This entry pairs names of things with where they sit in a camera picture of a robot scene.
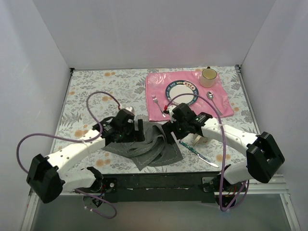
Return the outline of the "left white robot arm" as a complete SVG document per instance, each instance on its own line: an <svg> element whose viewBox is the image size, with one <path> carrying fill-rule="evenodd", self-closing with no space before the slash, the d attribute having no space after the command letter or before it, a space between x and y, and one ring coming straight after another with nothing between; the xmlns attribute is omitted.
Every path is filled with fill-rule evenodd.
<svg viewBox="0 0 308 231"><path fill-rule="evenodd" d="M144 141L143 121L135 120L135 115L121 109L108 122L97 122L81 140L43 157L38 154L32 159L27 175L27 183L43 203L55 200L62 191L84 189L99 192L103 185L102 173L94 167L86 167L76 174L68 171L93 152L111 143Z"/></svg>

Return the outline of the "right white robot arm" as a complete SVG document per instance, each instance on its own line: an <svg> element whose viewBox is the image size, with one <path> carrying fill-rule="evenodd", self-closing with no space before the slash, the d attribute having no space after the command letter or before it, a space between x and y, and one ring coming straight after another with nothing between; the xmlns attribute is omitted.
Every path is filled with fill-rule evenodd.
<svg viewBox="0 0 308 231"><path fill-rule="evenodd" d="M165 113L170 116L170 120L162 126L167 141L174 142L174 138L181 140L189 134L197 134L225 143L246 158L243 162L225 166L224 173L207 184L208 191L219 188L229 191L235 184L252 179L268 183L285 162L274 137L267 132L258 135L222 125L210 114L196 114L185 103L168 106Z"/></svg>

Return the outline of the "grey cloth napkin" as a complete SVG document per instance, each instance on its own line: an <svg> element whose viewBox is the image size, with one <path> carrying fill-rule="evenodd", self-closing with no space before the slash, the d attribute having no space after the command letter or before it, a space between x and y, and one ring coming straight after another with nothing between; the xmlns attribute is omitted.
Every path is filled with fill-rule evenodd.
<svg viewBox="0 0 308 231"><path fill-rule="evenodd" d="M183 159L178 145L167 143L161 124L144 121L143 130L144 141L110 143L103 149L131 159L139 170L146 166L171 165Z"/></svg>

